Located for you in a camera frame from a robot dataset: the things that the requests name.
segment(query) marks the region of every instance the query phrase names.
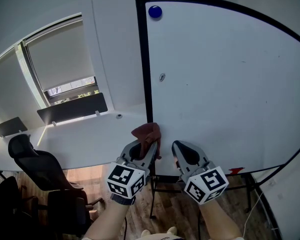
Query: brown cloth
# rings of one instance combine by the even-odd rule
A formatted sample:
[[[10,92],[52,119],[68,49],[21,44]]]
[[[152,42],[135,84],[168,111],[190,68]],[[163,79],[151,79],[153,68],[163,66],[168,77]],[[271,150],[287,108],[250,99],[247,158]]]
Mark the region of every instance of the brown cloth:
[[[160,127],[156,122],[145,123],[134,129],[132,135],[135,136],[141,143],[140,158],[144,158],[150,149],[152,143],[157,142],[155,159],[161,159],[160,144],[161,132]]]

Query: white cube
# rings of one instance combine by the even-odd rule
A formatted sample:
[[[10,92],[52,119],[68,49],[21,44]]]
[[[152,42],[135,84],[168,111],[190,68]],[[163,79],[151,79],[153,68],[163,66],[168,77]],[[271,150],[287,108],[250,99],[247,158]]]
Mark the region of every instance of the white cube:
[[[228,185],[224,172],[218,166],[190,177],[184,191],[202,205],[220,196]]]
[[[131,199],[146,184],[145,171],[112,162],[106,182],[110,192]]]

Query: person's arm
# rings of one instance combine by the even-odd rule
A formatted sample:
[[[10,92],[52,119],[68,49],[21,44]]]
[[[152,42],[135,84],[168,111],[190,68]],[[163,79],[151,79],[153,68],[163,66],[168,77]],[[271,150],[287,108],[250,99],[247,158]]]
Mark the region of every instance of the person's arm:
[[[130,205],[111,201],[105,211],[89,227],[84,237],[92,240],[112,240],[118,237]]]
[[[216,200],[199,206],[212,240],[233,240],[242,237],[237,224],[225,213]]]

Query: roller blind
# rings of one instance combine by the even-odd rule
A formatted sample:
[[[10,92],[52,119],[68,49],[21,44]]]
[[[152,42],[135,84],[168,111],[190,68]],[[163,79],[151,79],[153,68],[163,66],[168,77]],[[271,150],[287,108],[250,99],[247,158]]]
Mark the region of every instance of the roller blind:
[[[12,49],[0,58],[0,124],[19,117],[28,129],[44,126],[39,109]]]
[[[28,49],[43,91],[95,75],[82,21],[35,39]]]

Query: blue magnet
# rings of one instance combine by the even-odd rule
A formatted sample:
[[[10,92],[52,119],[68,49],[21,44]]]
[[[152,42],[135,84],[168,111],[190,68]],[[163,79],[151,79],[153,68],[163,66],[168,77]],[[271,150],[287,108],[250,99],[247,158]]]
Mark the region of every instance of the blue magnet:
[[[159,18],[162,15],[162,10],[159,6],[154,5],[149,8],[148,13],[152,18]]]

